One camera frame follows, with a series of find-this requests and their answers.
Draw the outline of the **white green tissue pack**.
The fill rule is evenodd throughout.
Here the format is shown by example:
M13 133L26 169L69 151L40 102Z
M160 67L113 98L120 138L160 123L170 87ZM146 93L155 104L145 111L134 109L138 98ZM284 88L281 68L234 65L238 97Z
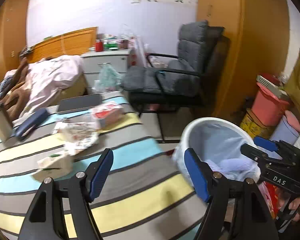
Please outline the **white green tissue pack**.
M43 182L47 177L57 179L66 176L72 171L72 156L60 152L37 161L38 168L32 175L36 181Z

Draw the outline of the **snack wrapper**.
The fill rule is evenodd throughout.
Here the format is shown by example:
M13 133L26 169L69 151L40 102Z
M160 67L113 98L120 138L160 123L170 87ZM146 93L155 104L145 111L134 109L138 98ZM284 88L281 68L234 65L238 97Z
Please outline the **snack wrapper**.
M74 156L98 143L98 131L93 122L56 122L53 134L64 145L68 155Z

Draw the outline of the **pink strawberry milk carton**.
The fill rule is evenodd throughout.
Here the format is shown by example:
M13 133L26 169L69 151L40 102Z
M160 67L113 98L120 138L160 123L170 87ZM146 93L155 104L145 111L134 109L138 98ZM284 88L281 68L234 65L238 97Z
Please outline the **pink strawberry milk carton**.
M115 101L102 103L90 109L91 120L94 122L97 130L119 121L124 113L124 108Z

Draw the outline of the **red gift box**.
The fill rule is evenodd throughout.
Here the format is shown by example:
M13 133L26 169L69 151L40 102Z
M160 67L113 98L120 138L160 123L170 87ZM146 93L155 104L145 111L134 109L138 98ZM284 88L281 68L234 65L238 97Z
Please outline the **red gift box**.
M270 214L273 218L276 218L279 211L277 187L268 182L264 182L264 185L266 187L267 205L269 207Z

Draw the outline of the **yellow patterned tin box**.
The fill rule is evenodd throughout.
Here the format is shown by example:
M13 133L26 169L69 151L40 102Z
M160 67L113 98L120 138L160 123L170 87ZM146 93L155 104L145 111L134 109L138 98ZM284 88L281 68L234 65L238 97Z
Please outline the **yellow patterned tin box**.
M269 139L275 129L275 127L264 126L249 108L247 108L246 114L240 123L240 128L247 132L251 138L259 136L265 139Z

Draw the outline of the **pink plastic box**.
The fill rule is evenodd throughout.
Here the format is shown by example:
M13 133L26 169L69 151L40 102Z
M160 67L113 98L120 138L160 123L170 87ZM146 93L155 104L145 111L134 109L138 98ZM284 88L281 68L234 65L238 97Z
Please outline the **pink plastic box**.
M277 126L283 114L290 107L290 101L281 100L259 82L258 91L251 108L254 115L264 126Z

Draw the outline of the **striped blanket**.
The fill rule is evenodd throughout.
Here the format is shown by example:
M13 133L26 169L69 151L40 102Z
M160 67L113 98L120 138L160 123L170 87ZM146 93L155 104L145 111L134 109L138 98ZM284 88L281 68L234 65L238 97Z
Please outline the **striped blanket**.
M176 169L171 158L146 131L119 92L103 95L120 104L122 120L100 131L96 145L74 157L73 171L83 171L110 148L114 161L102 192L90 205L104 239L193 239L206 207ZM40 187L37 163L63 152L53 132L63 116L56 107L26 140L0 141L0 229L9 239L19 236L27 210Z

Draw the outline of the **navy glasses case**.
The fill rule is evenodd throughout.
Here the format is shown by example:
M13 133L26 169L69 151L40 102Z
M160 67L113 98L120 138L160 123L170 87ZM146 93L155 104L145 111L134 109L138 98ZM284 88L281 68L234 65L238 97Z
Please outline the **navy glasses case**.
M18 141L25 140L35 129L45 122L49 116L50 113L46 108L38 109L17 127L15 130L15 137Z

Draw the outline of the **beige brown travel mug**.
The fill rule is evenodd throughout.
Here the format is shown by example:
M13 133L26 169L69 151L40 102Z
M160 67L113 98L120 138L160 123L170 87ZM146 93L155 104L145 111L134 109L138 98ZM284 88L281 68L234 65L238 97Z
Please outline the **beige brown travel mug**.
M13 124L8 116L4 106L0 104L0 140L6 141L13 131Z

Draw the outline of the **grey chair cushion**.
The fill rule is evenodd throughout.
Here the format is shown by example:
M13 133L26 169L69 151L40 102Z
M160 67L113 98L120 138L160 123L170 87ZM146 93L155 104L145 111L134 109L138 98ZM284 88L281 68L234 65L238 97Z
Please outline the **grey chair cushion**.
M121 82L126 91L192 96L200 78L183 72L200 73L207 58L208 22L184 24L179 29L177 58L165 68L131 66Z

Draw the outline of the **black smartphone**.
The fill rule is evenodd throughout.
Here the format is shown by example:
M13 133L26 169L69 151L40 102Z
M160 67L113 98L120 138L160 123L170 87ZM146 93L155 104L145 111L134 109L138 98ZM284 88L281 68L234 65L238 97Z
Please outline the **black smartphone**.
M100 105L102 103L102 100L103 98L101 94L91 94L64 99L60 101L57 112L59 114L66 114L85 111Z

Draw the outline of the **black office chair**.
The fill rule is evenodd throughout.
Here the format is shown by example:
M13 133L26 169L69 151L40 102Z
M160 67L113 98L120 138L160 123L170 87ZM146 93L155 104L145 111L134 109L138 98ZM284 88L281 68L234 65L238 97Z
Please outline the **black office chair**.
M130 105L139 115L176 113L180 108L203 108L214 103L217 85L228 53L223 27L207 21L183 24L177 54L149 53L169 58L166 67L131 66L122 80Z

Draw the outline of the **brown fleece blanket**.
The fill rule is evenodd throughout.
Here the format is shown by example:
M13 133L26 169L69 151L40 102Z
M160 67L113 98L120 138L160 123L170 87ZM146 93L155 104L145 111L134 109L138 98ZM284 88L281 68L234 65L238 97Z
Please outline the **brown fleece blanket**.
M27 58L23 58L10 83L0 90L0 104L4 106L11 122L19 118L30 98L31 91L24 86L28 67Z

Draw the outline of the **pink white duvet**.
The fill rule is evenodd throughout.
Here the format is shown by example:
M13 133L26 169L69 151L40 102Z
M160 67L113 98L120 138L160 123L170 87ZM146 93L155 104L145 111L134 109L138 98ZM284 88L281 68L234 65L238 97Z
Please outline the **pink white duvet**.
M30 97L20 115L26 116L42 107L58 104L62 99L83 95L82 67L83 59L79 55L62 55L29 64L22 88L30 92Z

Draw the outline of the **large wooden closet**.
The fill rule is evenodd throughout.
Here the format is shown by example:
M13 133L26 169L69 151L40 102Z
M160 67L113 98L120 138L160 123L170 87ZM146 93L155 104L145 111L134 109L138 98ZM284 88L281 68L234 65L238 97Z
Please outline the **large wooden closet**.
M287 0L198 0L197 20L224 27L230 40L213 116L240 120L244 102L257 92L257 75L279 75L285 68L290 32Z

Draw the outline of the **green patterned plastic bag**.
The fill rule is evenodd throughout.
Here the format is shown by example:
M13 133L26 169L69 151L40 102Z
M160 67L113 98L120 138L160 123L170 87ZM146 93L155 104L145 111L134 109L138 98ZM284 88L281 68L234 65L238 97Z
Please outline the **green patterned plastic bag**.
M121 89L123 75L117 72L110 62L100 63L101 71L98 79L94 81L93 92L106 93Z

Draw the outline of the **wooden headboard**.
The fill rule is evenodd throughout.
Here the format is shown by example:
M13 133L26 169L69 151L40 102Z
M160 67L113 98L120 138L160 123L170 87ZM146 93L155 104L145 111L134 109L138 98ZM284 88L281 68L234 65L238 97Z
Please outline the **wooden headboard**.
M26 58L35 63L47 57L84 54L95 45L97 31L98 27L91 27L49 38L32 46Z

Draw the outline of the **red cup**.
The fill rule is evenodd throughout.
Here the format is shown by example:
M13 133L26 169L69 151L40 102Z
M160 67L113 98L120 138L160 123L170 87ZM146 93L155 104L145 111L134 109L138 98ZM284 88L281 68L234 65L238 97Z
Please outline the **red cup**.
M95 51L96 52L102 52L102 51L104 51L103 41L102 40L96 40L95 41Z

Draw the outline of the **orange wooden wardrobe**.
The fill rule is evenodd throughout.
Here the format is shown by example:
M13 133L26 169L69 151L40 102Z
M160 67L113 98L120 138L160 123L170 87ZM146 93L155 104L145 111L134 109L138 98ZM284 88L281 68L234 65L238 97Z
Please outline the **orange wooden wardrobe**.
M19 66L19 53L27 45L29 0L6 0L0 7L0 82Z

